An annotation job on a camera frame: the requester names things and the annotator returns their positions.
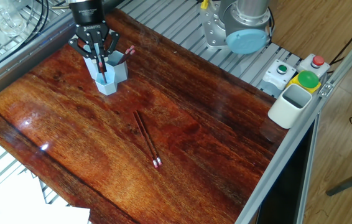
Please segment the green button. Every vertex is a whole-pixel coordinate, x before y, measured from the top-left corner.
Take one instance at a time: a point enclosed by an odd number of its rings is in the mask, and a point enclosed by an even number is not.
[[[278,66],[278,69],[282,72],[286,72],[287,71],[287,67],[285,65],[280,65]]]
[[[288,68],[285,65],[279,65],[277,68],[277,72],[280,74],[287,73]]]
[[[314,88],[320,82],[318,77],[311,71],[301,71],[298,74],[298,81],[306,88]]]

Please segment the pen holder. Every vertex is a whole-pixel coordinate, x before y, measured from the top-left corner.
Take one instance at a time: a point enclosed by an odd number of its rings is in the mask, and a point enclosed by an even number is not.
[[[98,71],[98,69],[96,69],[97,89],[107,96],[115,93],[118,83],[123,82],[127,79],[126,62],[120,63],[118,65],[118,62],[122,58],[122,56],[123,54],[121,52],[114,51],[111,55],[108,56],[108,61],[104,63],[107,69],[107,72],[104,73],[104,75],[106,76],[107,84],[104,83],[102,73]]]
[[[268,116],[282,128],[291,128],[312,100],[312,95],[296,84],[288,86],[268,112]]]
[[[83,48],[90,52],[88,45],[83,46]],[[104,73],[107,81],[106,83],[104,82],[103,74],[98,70],[98,66],[95,60],[90,58],[83,58],[85,60],[86,66],[88,67],[91,78],[96,81],[97,89],[107,96],[116,92],[118,83],[127,80],[126,62],[120,63],[118,65],[118,62],[122,56],[123,54],[121,52],[115,50],[106,58],[107,61],[104,63],[104,66],[107,70],[107,72]]]

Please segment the glass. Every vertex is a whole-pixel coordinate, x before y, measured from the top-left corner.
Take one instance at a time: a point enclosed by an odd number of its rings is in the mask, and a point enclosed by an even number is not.
[[[15,37],[27,26],[11,0],[0,0],[0,29],[9,37]]]

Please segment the emergency stop button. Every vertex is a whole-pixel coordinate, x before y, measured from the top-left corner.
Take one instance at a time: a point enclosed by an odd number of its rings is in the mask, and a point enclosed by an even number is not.
[[[321,56],[314,56],[313,58],[313,65],[316,66],[316,67],[320,67],[321,65],[324,64],[324,58],[321,57]]]

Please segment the white cup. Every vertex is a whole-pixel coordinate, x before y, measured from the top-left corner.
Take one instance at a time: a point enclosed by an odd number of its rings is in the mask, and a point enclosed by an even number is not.
[[[291,84],[270,108],[268,116],[282,128],[291,128],[312,100],[312,95],[302,87]]]

